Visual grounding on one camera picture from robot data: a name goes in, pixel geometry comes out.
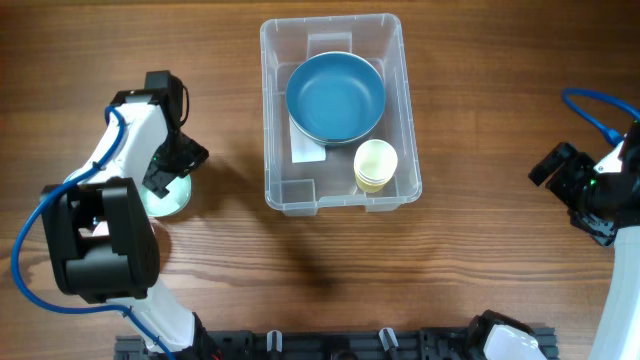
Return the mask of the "mint green small bowl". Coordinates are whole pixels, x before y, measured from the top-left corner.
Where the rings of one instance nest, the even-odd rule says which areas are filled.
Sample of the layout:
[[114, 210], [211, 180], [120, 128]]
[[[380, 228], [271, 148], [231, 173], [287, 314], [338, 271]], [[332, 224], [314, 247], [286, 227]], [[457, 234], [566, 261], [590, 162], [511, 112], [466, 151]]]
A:
[[150, 217], [166, 217], [180, 212], [189, 202], [192, 193], [190, 175], [176, 177], [166, 187], [168, 194], [159, 198], [144, 185], [139, 190], [144, 209]]

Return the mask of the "pale cream cup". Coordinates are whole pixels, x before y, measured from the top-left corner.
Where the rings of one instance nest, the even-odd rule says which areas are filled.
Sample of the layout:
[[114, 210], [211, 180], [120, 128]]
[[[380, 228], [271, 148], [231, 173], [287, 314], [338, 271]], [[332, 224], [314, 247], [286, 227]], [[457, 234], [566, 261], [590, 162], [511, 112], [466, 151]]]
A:
[[362, 143], [354, 156], [354, 172], [370, 178], [393, 177], [398, 166], [395, 148], [380, 139]]

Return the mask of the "light blue small bowl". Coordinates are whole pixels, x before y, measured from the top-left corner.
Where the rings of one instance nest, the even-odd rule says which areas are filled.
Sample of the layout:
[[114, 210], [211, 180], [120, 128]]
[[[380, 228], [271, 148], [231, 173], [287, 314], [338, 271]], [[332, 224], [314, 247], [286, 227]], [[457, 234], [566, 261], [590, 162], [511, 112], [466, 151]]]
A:
[[82, 175], [85, 172], [85, 168], [79, 168], [77, 170], [75, 170], [74, 172], [72, 172], [71, 174], [69, 174], [65, 179], [63, 183], [67, 183], [75, 178], [77, 178], [78, 176]]

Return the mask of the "pink small bowl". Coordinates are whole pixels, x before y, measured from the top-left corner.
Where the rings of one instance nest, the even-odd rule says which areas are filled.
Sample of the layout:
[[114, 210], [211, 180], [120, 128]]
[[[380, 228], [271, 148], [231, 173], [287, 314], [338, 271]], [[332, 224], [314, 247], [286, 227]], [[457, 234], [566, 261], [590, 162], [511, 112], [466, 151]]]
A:
[[[126, 236], [132, 237], [134, 240], [141, 241], [144, 239], [147, 240], [156, 240], [155, 230], [149, 221], [134, 223], [131, 226], [127, 226], [124, 230], [118, 230], [120, 235], [124, 234]], [[92, 237], [104, 237], [108, 236], [109, 232], [109, 223], [106, 221], [99, 222], [98, 225], [94, 228], [91, 233]]]

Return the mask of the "pink cup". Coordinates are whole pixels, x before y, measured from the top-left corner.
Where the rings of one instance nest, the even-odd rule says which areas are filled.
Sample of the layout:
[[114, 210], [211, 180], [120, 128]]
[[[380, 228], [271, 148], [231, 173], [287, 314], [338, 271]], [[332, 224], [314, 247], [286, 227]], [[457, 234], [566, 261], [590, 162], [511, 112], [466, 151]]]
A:
[[392, 177], [370, 178], [361, 173], [356, 173], [355, 178], [356, 183], [363, 187], [383, 187], [392, 179]]

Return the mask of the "yellow cup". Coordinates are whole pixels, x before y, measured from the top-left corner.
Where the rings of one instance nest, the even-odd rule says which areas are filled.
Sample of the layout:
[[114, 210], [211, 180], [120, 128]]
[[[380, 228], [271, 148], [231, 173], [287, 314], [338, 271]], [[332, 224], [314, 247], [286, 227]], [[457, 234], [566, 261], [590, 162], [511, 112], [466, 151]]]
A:
[[363, 182], [361, 179], [357, 178], [356, 179], [356, 185], [358, 186], [358, 188], [360, 190], [362, 190], [365, 193], [376, 193], [380, 190], [382, 190], [385, 186], [385, 183], [381, 183], [381, 184], [370, 184], [367, 182]]

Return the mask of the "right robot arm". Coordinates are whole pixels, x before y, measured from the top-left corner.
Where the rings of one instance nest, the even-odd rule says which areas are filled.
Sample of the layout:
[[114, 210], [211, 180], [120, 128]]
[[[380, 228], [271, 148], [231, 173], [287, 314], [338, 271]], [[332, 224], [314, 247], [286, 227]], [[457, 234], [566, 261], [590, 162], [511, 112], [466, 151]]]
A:
[[589, 357], [639, 357], [639, 122], [596, 163], [559, 143], [529, 173], [568, 208], [570, 223], [614, 248], [610, 288]]

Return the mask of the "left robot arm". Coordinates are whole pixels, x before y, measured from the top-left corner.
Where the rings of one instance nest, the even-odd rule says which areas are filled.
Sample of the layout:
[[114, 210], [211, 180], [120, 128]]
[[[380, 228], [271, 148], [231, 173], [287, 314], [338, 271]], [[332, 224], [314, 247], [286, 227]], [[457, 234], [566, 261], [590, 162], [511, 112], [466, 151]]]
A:
[[87, 302], [83, 313], [121, 313], [160, 359], [219, 359], [201, 320], [159, 278], [159, 247], [139, 194], [166, 198], [170, 183], [208, 158], [181, 130], [188, 114], [188, 90], [168, 70], [118, 92], [94, 153], [70, 179], [43, 189], [38, 216], [57, 286]]

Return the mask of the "clear plastic storage bin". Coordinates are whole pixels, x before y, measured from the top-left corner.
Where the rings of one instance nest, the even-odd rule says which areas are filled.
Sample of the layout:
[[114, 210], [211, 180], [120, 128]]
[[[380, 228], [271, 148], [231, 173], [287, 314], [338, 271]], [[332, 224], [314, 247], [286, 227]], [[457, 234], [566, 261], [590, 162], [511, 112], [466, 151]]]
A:
[[[288, 216], [313, 216], [321, 208], [362, 206], [392, 211], [422, 192], [419, 152], [401, 22], [393, 14], [269, 19], [260, 28], [264, 127], [264, 183], [267, 204]], [[309, 58], [331, 51], [350, 52], [380, 74], [386, 106], [374, 139], [390, 143], [398, 167], [373, 194], [356, 185], [355, 146], [326, 147], [326, 160], [291, 161], [286, 85]]]

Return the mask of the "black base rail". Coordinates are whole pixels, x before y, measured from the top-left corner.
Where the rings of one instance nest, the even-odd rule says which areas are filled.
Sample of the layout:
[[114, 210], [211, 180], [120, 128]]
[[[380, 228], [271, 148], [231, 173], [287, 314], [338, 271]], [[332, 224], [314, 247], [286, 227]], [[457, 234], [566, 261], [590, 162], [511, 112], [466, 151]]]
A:
[[[225, 359], [268, 359], [267, 335], [250, 331], [211, 331]], [[463, 328], [423, 328], [397, 332], [398, 357], [404, 360], [464, 359]], [[346, 333], [285, 333], [281, 359], [325, 359], [337, 351], [350, 351], [358, 359], [383, 360], [389, 357], [376, 331]], [[116, 339], [116, 360], [153, 359], [137, 336]]]

